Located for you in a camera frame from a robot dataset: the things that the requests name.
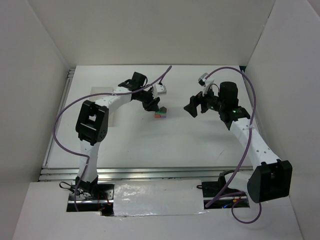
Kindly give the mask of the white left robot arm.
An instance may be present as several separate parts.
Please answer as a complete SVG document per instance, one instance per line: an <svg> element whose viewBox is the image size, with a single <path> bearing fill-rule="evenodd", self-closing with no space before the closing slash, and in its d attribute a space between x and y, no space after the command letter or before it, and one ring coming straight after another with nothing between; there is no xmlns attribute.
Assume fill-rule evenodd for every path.
<svg viewBox="0 0 320 240"><path fill-rule="evenodd" d="M111 95L96 101L83 102L75 130L80 140L79 171L75 179L76 187L96 198L98 187L97 161L101 142L108 132L109 115L121 106L137 100L147 112L159 110L159 96L167 92L163 84L154 84L149 90L135 92L125 86L118 86Z"/></svg>

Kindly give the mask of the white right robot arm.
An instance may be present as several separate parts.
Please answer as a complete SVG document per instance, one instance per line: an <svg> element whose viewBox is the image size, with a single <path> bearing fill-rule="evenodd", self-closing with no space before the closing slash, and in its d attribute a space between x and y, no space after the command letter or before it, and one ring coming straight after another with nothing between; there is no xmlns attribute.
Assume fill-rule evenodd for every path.
<svg viewBox="0 0 320 240"><path fill-rule="evenodd" d="M227 129L244 147L245 156L253 167L252 175L237 172L226 174L228 187L247 193L254 203L287 197L293 167L289 161L281 160L254 128L252 115L239 105L237 85L230 81L222 82L218 94L215 94L212 90L213 81L201 79L199 84L203 90L190 98L184 110L192 117L198 115L198 106L202 113L208 110L218 112Z"/></svg>

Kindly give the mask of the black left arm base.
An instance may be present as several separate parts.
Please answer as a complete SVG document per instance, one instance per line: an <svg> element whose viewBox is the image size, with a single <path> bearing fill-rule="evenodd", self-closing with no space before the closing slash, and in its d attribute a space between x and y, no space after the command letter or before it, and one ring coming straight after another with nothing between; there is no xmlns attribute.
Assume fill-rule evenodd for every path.
<svg viewBox="0 0 320 240"><path fill-rule="evenodd" d="M81 189L76 190L75 184L69 184L65 181L59 183L59 187L63 190L68 190L68 200L77 203L87 203L93 201L106 201L107 204L113 202L114 199L114 184L98 184L91 192Z"/></svg>

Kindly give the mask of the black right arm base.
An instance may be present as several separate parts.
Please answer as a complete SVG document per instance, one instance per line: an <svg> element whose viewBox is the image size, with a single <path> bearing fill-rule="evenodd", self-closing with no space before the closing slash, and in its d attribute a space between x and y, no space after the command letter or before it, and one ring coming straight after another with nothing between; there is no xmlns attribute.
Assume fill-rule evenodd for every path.
<svg viewBox="0 0 320 240"><path fill-rule="evenodd" d="M203 201L207 204L220 192L223 184L220 181L202 181L196 188L202 190ZM232 198L247 199L247 195L245 193L240 194L240 192L240 190L227 187L216 202L231 200Z"/></svg>

